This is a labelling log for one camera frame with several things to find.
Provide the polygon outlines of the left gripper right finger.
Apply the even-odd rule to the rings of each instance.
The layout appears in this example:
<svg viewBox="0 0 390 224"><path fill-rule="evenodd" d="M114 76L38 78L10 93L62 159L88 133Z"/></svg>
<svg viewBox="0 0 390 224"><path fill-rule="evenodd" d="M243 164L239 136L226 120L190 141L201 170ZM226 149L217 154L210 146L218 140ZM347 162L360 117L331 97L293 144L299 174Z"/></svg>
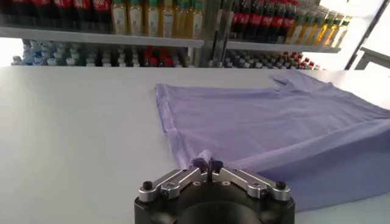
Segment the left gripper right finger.
<svg viewBox="0 0 390 224"><path fill-rule="evenodd" d="M210 171L213 181L233 183L252 198L271 196L280 202L287 202L291 198L291 190L283 181L272 181L247 170L233 169L217 160L210 161Z"/></svg>

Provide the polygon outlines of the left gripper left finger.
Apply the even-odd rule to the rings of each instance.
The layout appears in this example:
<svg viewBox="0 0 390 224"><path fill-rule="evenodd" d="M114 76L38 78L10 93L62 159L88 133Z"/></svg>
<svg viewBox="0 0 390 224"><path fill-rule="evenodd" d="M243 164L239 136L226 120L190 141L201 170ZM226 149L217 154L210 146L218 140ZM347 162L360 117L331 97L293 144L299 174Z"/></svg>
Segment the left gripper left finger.
<svg viewBox="0 0 390 224"><path fill-rule="evenodd" d="M138 199L143 203L151 203L158 198L177 198L189 184L206 181L208 171L206 160L195 159L187 169L174 169L155 181L144 181L138 190Z"/></svg>

